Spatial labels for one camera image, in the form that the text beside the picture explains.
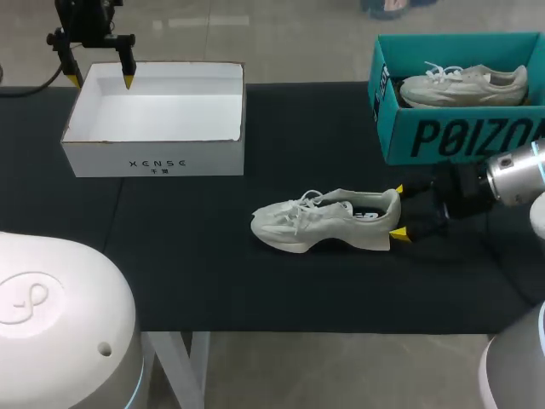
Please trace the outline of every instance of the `teal shoe box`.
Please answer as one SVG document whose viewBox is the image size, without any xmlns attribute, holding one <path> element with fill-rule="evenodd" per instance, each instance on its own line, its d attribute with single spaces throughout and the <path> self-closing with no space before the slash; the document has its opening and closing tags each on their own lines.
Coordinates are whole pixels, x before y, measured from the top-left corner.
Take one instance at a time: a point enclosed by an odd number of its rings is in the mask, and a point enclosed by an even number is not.
<svg viewBox="0 0 545 409">
<path fill-rule="evenodd" d="M 527 106 L 416 109 L 398 104 L 393 79 L 439 66 L 525 65 Z M 388 164 L 472 162 L 545 135 L 545 37 L 539 32 L 384 35 L 376 40 L 369 98 Z"/>
</svg>

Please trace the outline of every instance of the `white sneaker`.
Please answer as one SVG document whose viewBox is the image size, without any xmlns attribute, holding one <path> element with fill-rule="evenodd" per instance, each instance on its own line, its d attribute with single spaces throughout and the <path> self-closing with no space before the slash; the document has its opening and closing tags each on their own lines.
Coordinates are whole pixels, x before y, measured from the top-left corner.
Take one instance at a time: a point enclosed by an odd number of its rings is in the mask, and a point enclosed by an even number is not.
<svg viewBox="0 0 545 409">
<path fill-rule="evenodd" d="M 308 198 L 311 194 L 318 196 Z M 310 190 L 299 200 L 271 204 L 254 212 L 252 232 L 264 243 L 291 253 L 304 253 L 323 239 L 340 239 L 366 250 L 390 250 L 389 232 L 401 215 L 401 199 L 384 193 L 337 189 Z"/>
<path fill-rule="evenodd" d="M 486 66 L 433 66 L 426 75 L 407 78 L 401 97 L 414 108 L 512 107 L 520 105 L 528 91 L 528 72 L 492 71 Z"/>
</svg>

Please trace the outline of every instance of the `white shoe box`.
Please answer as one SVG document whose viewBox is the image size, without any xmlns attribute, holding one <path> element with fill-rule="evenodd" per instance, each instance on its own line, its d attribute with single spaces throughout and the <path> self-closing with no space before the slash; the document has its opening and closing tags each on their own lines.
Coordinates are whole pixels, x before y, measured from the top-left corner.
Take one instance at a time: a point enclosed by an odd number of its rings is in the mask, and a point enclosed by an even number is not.
<svg viewBox="0 0 545 409">
<path fill-rule="evenodd" d="M 244 173 L 244 67 L 137 62 L 89 70 L 61 140 L 77 177 Z"/>
</svg>

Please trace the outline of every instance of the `tiled floor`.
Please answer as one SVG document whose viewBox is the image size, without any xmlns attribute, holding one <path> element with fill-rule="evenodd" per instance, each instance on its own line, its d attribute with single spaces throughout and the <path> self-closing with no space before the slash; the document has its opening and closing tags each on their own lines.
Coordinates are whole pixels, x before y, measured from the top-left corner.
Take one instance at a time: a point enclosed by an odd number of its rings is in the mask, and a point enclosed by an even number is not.
<svg viewBox="0 0 545 409">
<path fill-rule="evenodd" d="M 3 85 L 45 81 L 59 65 L 45 43 L 53 0 L 2 0 Z M 365 80 L 381 33 L 540 30 L 542 0 L 439 0 L 379 22 L 359 0 L 126 0 L 116 32 L 134 33 L 137 60 L 241 60 L 247 80 Z M 83 74 L 112 50 L 75 49 Z M 54 85 L 72 85 L 59 78 Z M 485 336 L 216 333 L 207 405 L 245 408 L 480 408 Z M 154 407 L 174 408 L 158 377 Z"/>
<path fill-rule="evenodd" d="M 45 43 L 53 1 L 3 0 L 4 85 L 40 84 L 56 69 Z M 438 0 L 400 20 L 377 21 L 359 0 L 128 0 L 115 32 L 134 33 L 137 60 L 241 60 L 251 83 L 365 80 L 381 33 L 542 30 L 542 0 Z M 83 74 L 113 50 L 75 50 Z M 70 86 L 65 78 L 55 85 Z"/>
</svg>

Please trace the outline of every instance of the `black table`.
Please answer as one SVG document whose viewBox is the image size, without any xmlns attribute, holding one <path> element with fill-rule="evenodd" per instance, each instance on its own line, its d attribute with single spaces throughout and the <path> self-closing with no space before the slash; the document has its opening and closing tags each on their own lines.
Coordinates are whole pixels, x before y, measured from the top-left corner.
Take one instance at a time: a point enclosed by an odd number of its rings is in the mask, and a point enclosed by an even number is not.
<svg viewBox="0 0 545 409">
<path fill-rule="evenodd" d="M 252 236 L 263 205 L 428 171 L 384 164 L 366 84 L 250 85 L 244 177 L 77 179 L 59 143 L 75 97 L 0 99 L 0 228 L 103 251 L 143 331 L 492 333 L 545 298 L 527 207 L 490 215 L 500 259 L 482 245 L 483 216 L 388 253 L 325 242 L 293 255 Z"/>
</svg>

